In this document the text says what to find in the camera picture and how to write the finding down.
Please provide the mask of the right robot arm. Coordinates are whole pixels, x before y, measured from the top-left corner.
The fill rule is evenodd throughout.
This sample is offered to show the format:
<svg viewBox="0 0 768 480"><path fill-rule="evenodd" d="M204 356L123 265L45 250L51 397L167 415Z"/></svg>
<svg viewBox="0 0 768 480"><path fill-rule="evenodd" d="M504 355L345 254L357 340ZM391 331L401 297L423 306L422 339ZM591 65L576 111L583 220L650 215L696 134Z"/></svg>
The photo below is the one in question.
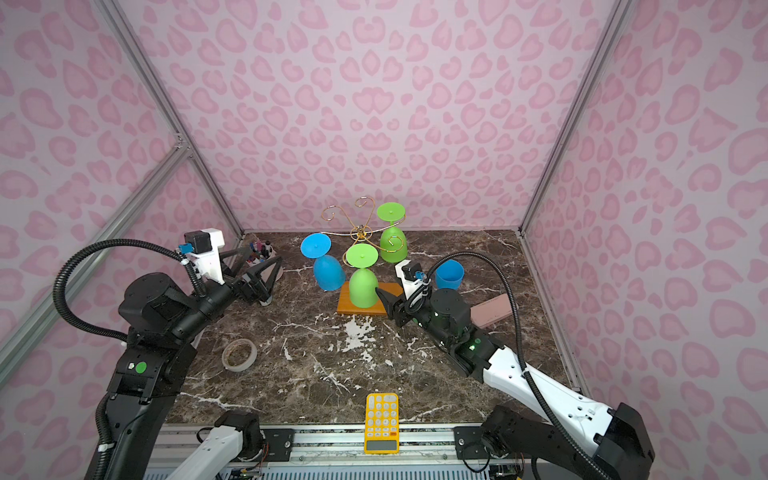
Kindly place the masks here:
<svg viewBox="0 0 768 480"><path fill-rule="evenodd" d="M501 340L478 328L455 290L440 289L417 310L405 296L376 291L389 319L414 322L462 376L501 391L539 415L532 421L503 406L483 422L481 441L496 457L520 453L583 479L647 479L656 458L641 414L592 400L523 364Z"/></svg>

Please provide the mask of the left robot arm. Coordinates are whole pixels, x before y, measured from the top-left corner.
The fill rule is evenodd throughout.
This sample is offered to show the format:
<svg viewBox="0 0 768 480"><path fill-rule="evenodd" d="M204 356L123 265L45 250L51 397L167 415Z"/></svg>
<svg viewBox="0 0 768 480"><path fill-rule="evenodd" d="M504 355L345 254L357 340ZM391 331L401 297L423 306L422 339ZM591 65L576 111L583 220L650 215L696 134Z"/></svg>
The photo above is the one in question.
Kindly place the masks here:
<svg viewBox="0 0 768 480"><path fill-rule="evenodd" d="M197 355L194 338L235 301L266 303L283 260L274 256L222 282L191 274L203 292L184 293L168 275L133 281L119 313L130 326L126 348L100 400L98 444L89 479L140 479L154 442Z"/></svg>

